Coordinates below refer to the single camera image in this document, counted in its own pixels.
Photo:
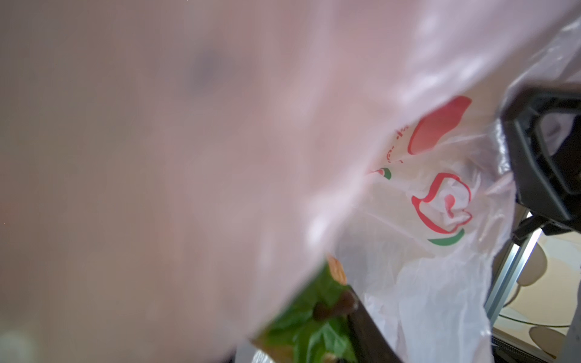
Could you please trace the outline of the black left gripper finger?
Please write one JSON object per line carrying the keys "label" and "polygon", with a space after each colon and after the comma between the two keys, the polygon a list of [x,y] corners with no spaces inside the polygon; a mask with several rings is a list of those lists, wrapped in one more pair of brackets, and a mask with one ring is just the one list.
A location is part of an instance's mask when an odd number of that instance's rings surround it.
{"label": "black left gripper finger", "polygon": [[348,316],[350,339],[358,363],[401,363],[373,321],[355,291],[351,288],[357,307]]}

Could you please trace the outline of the pink plastic bag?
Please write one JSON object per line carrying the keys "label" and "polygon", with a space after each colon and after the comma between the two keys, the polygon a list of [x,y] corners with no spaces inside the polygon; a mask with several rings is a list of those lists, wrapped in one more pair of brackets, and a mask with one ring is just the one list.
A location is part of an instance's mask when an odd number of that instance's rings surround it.
{"label": "pink plastic bag", "polygon": [[490,362],[496,112],[578,1],[3,1],[1,360],[222,362],[327,255],[410,362]]}

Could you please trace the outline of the red strawberry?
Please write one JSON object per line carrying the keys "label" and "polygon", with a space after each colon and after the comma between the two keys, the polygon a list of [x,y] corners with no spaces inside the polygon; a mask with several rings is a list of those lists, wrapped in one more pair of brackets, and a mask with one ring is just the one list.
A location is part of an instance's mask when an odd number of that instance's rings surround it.
{"label": "red strawberry", "polygon": [[274,362],[356,362],[348,315],[359,299],[333,256],[290,305],[251,340]]}

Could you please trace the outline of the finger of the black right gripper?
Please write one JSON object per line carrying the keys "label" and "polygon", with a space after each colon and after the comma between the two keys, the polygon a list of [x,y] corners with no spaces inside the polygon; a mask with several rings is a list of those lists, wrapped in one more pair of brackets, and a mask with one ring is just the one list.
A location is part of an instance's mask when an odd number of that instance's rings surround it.
{"label": "finger of the black right gripper", "polygon": [[[573,121],[554,154],[542,130],[550,116]],[[580,84],[522,89],[500,120],[517,202],[531,211],[547,235],[580,232]]]}

